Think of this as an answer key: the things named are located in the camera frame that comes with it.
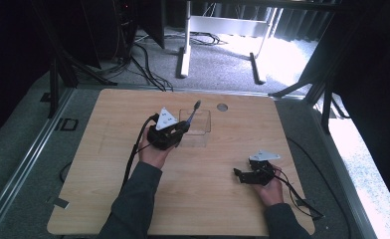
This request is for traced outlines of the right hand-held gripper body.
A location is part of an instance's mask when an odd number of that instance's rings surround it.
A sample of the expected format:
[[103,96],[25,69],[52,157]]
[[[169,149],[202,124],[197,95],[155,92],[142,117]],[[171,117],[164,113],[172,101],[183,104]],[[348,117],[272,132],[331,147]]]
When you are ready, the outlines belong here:
[[260,149],[249,157],[249,165],[252,169],[250,184],[267,185],[275,177],[275,169],[271,160],[280,159],[277,153]]

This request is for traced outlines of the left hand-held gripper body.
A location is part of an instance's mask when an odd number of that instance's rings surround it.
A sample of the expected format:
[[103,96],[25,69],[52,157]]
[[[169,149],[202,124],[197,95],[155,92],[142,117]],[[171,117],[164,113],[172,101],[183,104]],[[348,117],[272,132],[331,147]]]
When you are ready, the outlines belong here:
[[149,127],[147,140],[154,147],[165,150],[174,146],[179,134],[174,128],[179,120],[163,107],[159,114],[154,116],[155,125]]

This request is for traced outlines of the person's left hand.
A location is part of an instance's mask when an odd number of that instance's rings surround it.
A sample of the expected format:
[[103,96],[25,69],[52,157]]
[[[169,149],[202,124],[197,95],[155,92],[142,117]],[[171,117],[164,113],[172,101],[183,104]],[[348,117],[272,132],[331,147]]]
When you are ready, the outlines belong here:
[[173,150],[173,146],[161,150],[152,146],[147,140],[149,128],[147,127],[142,135],[142,140],[138,145],[138,157],[141,162],[150,164],[158,169],[161,169],[165,164],[168,154]]

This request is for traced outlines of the person's right hand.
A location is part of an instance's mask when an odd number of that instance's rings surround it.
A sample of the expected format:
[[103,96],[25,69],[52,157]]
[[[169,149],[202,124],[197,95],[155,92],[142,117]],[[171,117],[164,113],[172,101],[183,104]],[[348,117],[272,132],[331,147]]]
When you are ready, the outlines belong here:
[[281,169],[275,165],[274,169],[275,177],[267,185],[253,185],[254,190],[257,192],[266,207],[281,204],[284,202],[283,186],[281,181],[279,180],[279,177],[281,175]]

